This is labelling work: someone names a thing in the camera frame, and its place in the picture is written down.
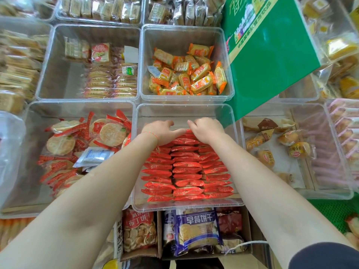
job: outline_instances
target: hand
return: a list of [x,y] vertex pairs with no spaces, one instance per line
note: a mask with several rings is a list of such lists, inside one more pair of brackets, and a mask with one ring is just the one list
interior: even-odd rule
[[192,122],[187,121],[193,134],[198,140],[205,144],[209,144],[216,138],[220,138],[220,135],[225,134],[223,126],[218,120],[211,119],[208,117],[200,118]]
[[181,128],[177,130],[170,130],[170,127],[174,125],[171,120],[156,121],[150,124],[145,124],[142,132],[151,132],[157,136],[158,146],[168,144],[169,142],[177,139],[179,136],[186,133],[186,129]]

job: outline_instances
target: dark red package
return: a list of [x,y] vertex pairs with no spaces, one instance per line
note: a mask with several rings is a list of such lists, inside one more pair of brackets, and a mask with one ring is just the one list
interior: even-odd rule
[[171,201],[171,200],[173,200],[173,198],[168,196],[151,196],[149,199],[147,199],[147,202]]
[[180,136],[179,138],[197,140],[197,137],[193,133],[188,133]]
[[226,198],[229,197],[231,195],[233,195],[234,193],[211,193],[211,194],[206,194],[207,198]]
[[216,161],[216,160],[219,160],[219,156],[218,155],[212,155],[212,156],[206,158],[205,160],[200,160],[200,163],[204,164],[204,163],[208,163],[209,161]]
[[171,148],[170,147],[158,146],[158,147],[155,148],[154,152],[160,152],[160,153],[169,154],[169,153],[171,153]]
[[242,230],[242,215],[232,212],[218,217],[219,230],[222,234],[233,234]]
[[151,169],[144,169],[141,170],[141,172],[148,174],[148,175],[157,175],[157,176],[163,176],[163,177],[170,177],[172,176],[172,172],[170,171],[164,171],[164,170],[151,170]]
[[171,159],[171,156],[167,153],[162,153],[162,152],[152,152],[150,154],[150,157],[162,157],[162,158],[167,158],[167,159]]
[[173,190],[173,196],[197,195],[203,193],[204,189],[199,187],[185,187]]
[[197,157],[200,159],[200,155],[195,152],[173,152],[171,157]]
[[191,163],[187,161],[179,162],[179,163],[173,163],[173,167],[197,167],[202,168],[202,165],[200,163]]
[[174,179],[201,179],[202,175],[200,174],[174,174]]
[[178,179],[174,183],[178,187],[185,187],[185,186],[196,186],[196,187],[203,187],[204,182],[199,179]]
[[149,176],[143,176],[141,177],[143,181],[151,181],[151,182],[158,182],[158,183],[164,183],[164,184],[171,184],[172,185],[172,180],[168,179],[168,178],[155,178],[155,179],[148,179]]
[[166,158],[161,158],[161,157],[149,157],[148,159],[146,159],[146,161],[150,163],[160,163],[167,165],[172,165],[174,163],[174,160],[168,160]]
[[206,152],[214,152],[213,148],[210,147],[209,145],[207,146],[200,146],[200,148],[198,149],[198,152],[200,153],[206,153]]
[[167,195],[172,194],[171,189],[141,189],[141,192],[148,195]]
[[143,166],[152,170],[172,170],[172,165],[165,164],[145,163]]
[[202,170],[201,168],[187,168],[187,167],[175,167],[173,169],[173,173],[181,173],[181,174],[195,174],[197,172],[199,172],[200,170]]
[[203,172],[206,175],[208,175],[208,174],[214,174],[214,173],[228,172],[228,169],[226,166],[220,166],[220,167],[203,169]]
[[201,159],[199,157],[174,157],[173,160],[175,162],[182,162],[182,161],[198,162]]
[[175,145],[196,145],[199,144],[199,141],[193,139],[181,138],[181,139],[173,140],[172,143]]
[[231,186],[215,185],[213,187],[208,187],[204,189],[204,193],[226,193],[226,192],[233,192],[233,188]]
[[225,185],[229,185],[229,184],[232,184],[232,182],[230,181],[223,181],[223,180],[219,180],[219,181],[213,181],[213,182],[209,182],[209,183],[204,183],[204,188],[210,188],[210,187],[213,187],[213,186],[225,186]]
[[214,160],[210,160],[210,161],[206,161],[205,163],[202,163],[203,168],[222,166],[222,165],[224,165],[223,162],[214,161]]
[[171,180],[169,177],[160,176],[160,175],[142,176],[141,179],[142,179],[143,181],[152,181],[152,180],[155,180],[155,179]]
[[176,187],[172,184],[156,183],[152,181],[147,182],[144,186],[149,189],[176,189]]
[[159,149],[161,150],[161,148],[171,148],[172,146],[174,146],[173,143],[168,143],[168,144],[159,146]]
[[176,196],[174,200],[186,201],[186,200],[199,200],[199,199],[207,199],[207,198],[208,197],[205,194],[197,194],[197,195]]
[[171,151],[196,151],[198,149],[199,149],[199,147],[196,147],[196,146],[180,145],[180,146],[173,146],[171,148]]

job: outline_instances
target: person's left arm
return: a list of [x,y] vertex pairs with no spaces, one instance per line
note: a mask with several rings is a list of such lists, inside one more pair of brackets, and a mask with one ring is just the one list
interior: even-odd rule
[[0,252],[0,268],[92,268],[143,163],[157,145],[186,132],[171,131],[172,125],[144,126],[128,146],[72,185]]

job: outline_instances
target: green mesh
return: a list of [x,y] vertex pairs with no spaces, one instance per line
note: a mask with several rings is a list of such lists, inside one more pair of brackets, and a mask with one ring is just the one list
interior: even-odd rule
[[359,213],[359,194],[351,200],[308,200],[317,208],[340,232],[349,231],[345,218],[353,212]]

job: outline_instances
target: clear plastic bin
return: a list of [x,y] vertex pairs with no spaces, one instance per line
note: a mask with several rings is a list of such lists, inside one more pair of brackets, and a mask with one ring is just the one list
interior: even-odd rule
[[[306,0],[302,0],[301,2],[298,1],[299,11],[302,11],[305,1]],[[356,43],[358,43],[359,34],[341,1],[340,0],[326,0],[326,1],[329,3],[330,9],[321,15],[320,20],[324,21],[325,23],[324,25],[327,27],[329,26],[327,25],[327,23],[333,23],[331,29],[327,31],[326,34],[318,32],[318,34],[312,35],[311,25],[306,24],[303,16],[303,23],[307,27],[308,35],[312,38],[313,46],[316,50],[318,59],[322,65],[336,62],[342,59],[343,57],[353,55],[359,52],[359,49],[357,49],[339,58],[335,58],[335,59],[328,58],[327,54],[325,53],[327,40],[340,36],[343,33],[352,33],[353,39],[355,39]]]
[[20,163],[20,145],[25,136],[25,123],[11,113],[0,111],[0,207],[14,187]]
[[[295,129],[303,129],[316,147],[316,159],[295,159],[288,156],[288,147],[273,134],[258,148],[269,149],[274,157],[274,172],[292,174],[290,185],[307,199],[351,199],[352,175],[335,137],[333,123],[326,108],[318,103],[272,103],[256,108],[243,119],[263,117],[292,119]],[[245,132],[245,137],[255,133]]]
[[[183,105],[183,104],[147,104],[143,103],[136,109],[136,124],[133,124],[132,137],[135,138],[141,133],[145,123],[150,123],[157,120],[173,120],[173,130],[178,128],[188,128],[187,120],[195,120],[202,117],[217,118],[222,125],[228,125],[226,132],[235,140],[242,139],[241,131],[238,132],[234,123],[234,115],[232,108],[227,104],[218,105]],[[141,192],[144,189],[146,181],[141,180],[142,176],[146,176],[140,172],[139,177],[134,188],[134,195],[132,200],[132,207],[138,212],[147,211],[163,211],[173,208],[204,208],[204,207],[223,207],[223,206],[241,206],[243,205],[238,191],[234,184],[231,186],[235,190],[235,194],[229,198],[207,199],[207,200],[193,200],[193,201],[168,201],[168,202],[147,202],[148,195]]]
[[117,109],[132,120],[135,105],[131,101],[79,100],[77,102],[33,102],[24,113],[26,135],[21,146],[21,161],[16,178],[0,185],[0,193],[8,193],[6,202],[1,206],[0,218],[33,217],[44,210],[53,200],[52,190],[39,183],[44,169],[36,164],[46,145],[49,133],[45,128],[57,123],[57,118],[78,119],[87,117],[93,111],[99,117],[115,115]]
[[120,26],[126,26],[126,27],[141,27],[141,23],[144,21],[143,20],[143,6],[144,6],[144,2],[145,0],[141,0],[140,4],[141,4],[141,9],[140,9],[140,18],[137,24],[127,24],[124,22],[115,22],[115,21],[101,21],[101,20],[95,20],[95,19],[90,19],[90,18],[72,18],[69,16],[64,16],[61,13],[61,0],[58,1],[58,5],[56,6],[56,11],[55,11],[55,15],[56,18],[59,19],[61,22],[67,21],[67,22],[72,22],[72,23],[77,23],[77,24],[96,24],[96,25],[120,25]]
[[[150,72],[147,66],[153,64],[153,53],[155,47],[168,52],[172,55],[184,56],[188,52],[190,43],[202,44],[207,46],[214,45],[211,60],[214,61],[212,69],[220,61],[223,65],[227,77],[227,86],[222,95],[155,95],[148,89]],[[234,96],[234,85],[231,67],[229,63],[227,46],[224,39],[224,32],[217,27],[185,27],[185,26],[164,26],[146,24],[142,27],[141,47],[139,60],[139,81],[138,89],[141,98],[145,101],[155,101],[153,103],[163,103],[164,101],[198,103],[222,103],[230,100]]]
[[[109,42],[113,46],[139,47],[141,30],[136,27],[104,25],[59,24],[50,37],[44,69],[41,72],[35,96],[37,99],[80,99],[85,66],[65,59],[64,36],[92,43]],[[113,98],[115,101],[134,101],[136,97]]]
[[309,101],[316,101],[318,99],[318,85],[315,82],[313,75],[309,74],[298,82],[289,86],[275,98],[271,99],[271,102],[280,103],[284,100],[284,102],[288,103],[305,103]]

